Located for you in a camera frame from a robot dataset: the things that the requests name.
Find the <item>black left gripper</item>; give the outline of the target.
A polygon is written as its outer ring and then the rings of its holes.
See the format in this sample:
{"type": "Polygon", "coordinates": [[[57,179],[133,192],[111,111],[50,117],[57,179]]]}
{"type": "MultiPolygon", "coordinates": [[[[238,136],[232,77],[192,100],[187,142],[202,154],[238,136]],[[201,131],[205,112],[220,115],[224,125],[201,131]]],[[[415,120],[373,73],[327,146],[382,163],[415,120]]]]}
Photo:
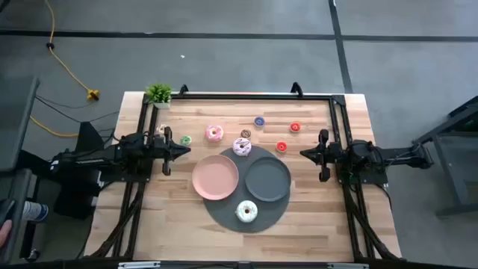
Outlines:
{"type": "Polygon", "coordinates": [[[169,126],[162,128],[163,134],[156,134],[152,138],[152,153],[154,159],[163,159],[162,173],[171,174],[170,162],[190,152],[190,147],[177,144],[172,140],[173,133],[169,126]]]}

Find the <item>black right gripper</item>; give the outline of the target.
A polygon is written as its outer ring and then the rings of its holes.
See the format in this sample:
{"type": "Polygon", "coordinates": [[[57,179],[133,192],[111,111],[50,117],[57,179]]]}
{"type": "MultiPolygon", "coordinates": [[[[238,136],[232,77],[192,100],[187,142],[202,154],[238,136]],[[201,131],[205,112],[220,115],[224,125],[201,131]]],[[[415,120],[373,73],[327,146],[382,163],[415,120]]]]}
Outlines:
{"type": "Polygon", "coordinates": [[[319,146],[311,149],[304,149],[300,151],[300,155],[311,160],[314,163],[320,163],[321,172],[319,180],[327,182],[330,178],[330,169],[327,164],[335,163],[340,157],[342,146],[340,142],[331,142],[326,144],[329,140],[329,132],[326,129],[321,129],[319,133],[319,146]]]}

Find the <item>large pink frosted donut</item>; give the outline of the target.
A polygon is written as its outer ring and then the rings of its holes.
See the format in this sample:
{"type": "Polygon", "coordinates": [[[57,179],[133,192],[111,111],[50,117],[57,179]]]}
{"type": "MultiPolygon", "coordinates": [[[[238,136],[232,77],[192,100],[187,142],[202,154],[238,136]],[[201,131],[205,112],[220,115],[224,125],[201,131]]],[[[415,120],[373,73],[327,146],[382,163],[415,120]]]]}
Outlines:
{"type": "Polygon", "coordinates": [[[205,136],[210,142],[219,142],[223,139],[224,131],[221,126],[208,126],[205,130],[205,136]]]}

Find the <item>pink plate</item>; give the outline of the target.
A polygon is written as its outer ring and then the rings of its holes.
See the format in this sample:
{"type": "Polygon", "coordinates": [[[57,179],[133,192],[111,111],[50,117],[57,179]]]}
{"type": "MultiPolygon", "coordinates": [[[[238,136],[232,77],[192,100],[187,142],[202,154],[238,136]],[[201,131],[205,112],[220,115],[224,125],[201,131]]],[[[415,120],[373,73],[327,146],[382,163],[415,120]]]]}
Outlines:
{"type": "Polygon", "coordinates": [[[236,164],[224,155],[210,155],[199,161],[192,172],[194,190],[207,200],[223,200],[238,186],[236,164]]]}

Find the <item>dark grey plate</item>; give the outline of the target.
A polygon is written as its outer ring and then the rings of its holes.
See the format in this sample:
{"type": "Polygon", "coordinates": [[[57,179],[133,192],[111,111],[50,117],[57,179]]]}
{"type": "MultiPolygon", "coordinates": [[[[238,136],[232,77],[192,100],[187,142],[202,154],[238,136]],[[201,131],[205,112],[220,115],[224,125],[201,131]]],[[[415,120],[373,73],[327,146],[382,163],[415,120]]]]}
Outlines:
{"type": "Polygon", "coordinates": [[[245,184],[257,200],[276,202],[290,193],[291,173],[279,159],[261,157],[249,166],[245,184]]]}

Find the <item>large purple frosted donut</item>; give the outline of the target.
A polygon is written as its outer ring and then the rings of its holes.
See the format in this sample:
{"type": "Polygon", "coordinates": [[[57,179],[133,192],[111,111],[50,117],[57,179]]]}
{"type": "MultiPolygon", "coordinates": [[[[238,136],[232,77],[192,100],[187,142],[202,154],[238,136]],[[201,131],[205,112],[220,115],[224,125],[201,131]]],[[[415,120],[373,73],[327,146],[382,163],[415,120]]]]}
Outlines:
{"type": "Polygon", "coordinates": [[[234,141],[232,149],[238,156],[248,156],[252,150],[252,144],[248,139],[240,137],[234,141]]]}

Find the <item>large white frosted donut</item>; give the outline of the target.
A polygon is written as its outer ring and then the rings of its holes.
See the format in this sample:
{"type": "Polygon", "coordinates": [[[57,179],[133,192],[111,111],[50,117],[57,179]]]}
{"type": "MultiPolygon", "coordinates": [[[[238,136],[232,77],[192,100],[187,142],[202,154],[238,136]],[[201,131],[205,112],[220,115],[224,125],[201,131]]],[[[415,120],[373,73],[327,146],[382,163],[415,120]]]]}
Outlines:
{"type": "Polygon", "coordinates": [[[238,204],[235,214],[240,222],[251,223],[258,216],[258,207],[253,201],[244,200],[238,204]]]}

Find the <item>green plant in white pot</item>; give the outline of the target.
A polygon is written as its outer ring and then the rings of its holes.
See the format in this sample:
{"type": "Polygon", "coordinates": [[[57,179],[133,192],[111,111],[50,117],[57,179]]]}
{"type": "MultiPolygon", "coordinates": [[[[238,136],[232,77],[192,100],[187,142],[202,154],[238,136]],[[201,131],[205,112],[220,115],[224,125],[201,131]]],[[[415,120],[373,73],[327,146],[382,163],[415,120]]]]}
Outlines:
{"type": "Polygon", "coordinates": [[[168,84],[151,84],[146,88],[149,103],[157,109],[169,109],[172,88],[168,84]]]}

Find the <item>round grey woven placemat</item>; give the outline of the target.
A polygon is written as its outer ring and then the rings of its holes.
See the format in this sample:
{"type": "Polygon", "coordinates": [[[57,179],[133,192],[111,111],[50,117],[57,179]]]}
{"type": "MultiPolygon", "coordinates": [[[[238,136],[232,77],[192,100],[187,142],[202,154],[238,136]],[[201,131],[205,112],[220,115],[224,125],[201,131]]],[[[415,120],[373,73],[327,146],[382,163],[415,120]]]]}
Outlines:
{"type": "Polygon", "coordinates": [[[238,156],[229,148],[221,152],[236,164],[239,172],[239,182],[235,191],[223,200],[204,200],[205,207],[211,217],[222,227],[234,232],[256,233],[270,228],[279,221],[285,213],[290,193],[276,202],[262,202],[257,200],[246,188],[245,175],[249,166],[261,157],[277,158],[273,153],[259,146],[253,146],[248,156],[238,156]],[[258,216],[251,223],[242,223],[238,220],[235,210],[238,204],[244,200],[253,201],[258,207],[258,216]]]}

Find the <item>black metal table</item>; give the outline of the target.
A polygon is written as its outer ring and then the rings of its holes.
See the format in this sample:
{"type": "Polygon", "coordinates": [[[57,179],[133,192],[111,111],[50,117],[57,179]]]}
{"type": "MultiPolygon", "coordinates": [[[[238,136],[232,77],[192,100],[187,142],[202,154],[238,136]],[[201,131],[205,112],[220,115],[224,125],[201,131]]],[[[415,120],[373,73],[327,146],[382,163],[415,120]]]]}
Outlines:
{"type": "Polygon", "coordinates": [[[478,188],[478,95],[452,110],[435,128],[414,140],[432,142],[453,204],[436,212],[437,217],[478,212],[478,198],[469,191],[478,188]]]}

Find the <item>white and blue bottle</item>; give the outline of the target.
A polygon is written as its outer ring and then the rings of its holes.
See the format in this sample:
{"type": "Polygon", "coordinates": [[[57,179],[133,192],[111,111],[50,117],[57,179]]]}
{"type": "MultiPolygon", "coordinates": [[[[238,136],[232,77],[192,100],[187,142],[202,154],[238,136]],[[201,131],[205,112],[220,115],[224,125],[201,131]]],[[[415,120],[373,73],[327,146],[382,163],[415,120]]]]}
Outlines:
{"type": "Polygon", "coordinates": [[[27,221],[43,222],[47,218],[48,213],[49,207],[47,205],[25,201],[22,219],[27,221]]]}

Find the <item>grey office desk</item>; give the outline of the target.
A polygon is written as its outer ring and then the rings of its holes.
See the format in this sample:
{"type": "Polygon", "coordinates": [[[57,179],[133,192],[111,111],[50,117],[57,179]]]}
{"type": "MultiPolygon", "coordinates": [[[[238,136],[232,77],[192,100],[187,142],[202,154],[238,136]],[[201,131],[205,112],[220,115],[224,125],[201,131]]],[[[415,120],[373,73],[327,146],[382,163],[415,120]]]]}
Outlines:
{"type": "Polygon", "coordinates": [[[39,80],[0,76],[0,173],[16,167],[39,80]]]}
{"type": "Polygon", "coordinates": [[[0,174],[0,228],[6,219],[13,224],[6,243],[0,247],[0,265],[10,263],[16,249],[22,242],[22,212],[27,197],[32,173],[30,170],[18,170],[15,174],[0,174]]]}

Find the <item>person's hand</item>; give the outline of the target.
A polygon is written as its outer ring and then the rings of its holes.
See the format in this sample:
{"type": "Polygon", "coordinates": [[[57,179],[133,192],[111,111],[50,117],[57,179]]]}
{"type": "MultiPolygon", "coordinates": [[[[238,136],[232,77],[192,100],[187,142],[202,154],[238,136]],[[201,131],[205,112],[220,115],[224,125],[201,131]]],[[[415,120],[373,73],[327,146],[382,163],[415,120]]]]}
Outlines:
{"type": "Polygon", "coordinates": [[[0,248],[2,248],[8,239],[10,231],[12,229],[12,220],[6,220],[0,228],[0,248]]]}

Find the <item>silver metal bracket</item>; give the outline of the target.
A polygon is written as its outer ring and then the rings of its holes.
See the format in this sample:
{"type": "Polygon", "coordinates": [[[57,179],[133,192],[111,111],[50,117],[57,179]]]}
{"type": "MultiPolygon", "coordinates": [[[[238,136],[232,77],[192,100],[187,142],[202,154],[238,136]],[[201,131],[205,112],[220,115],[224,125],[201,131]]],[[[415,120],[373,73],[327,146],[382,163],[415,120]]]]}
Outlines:
{"type": "Polygon", "coordinates": [[[121,262],[117,269],[158,269],[161,267],[160,262],[121,262]]]}
{"type": "Polygon", "coordinates": [[[370,269],[367,264],[359,263],[328,263],[327,269],[370,269]]]}

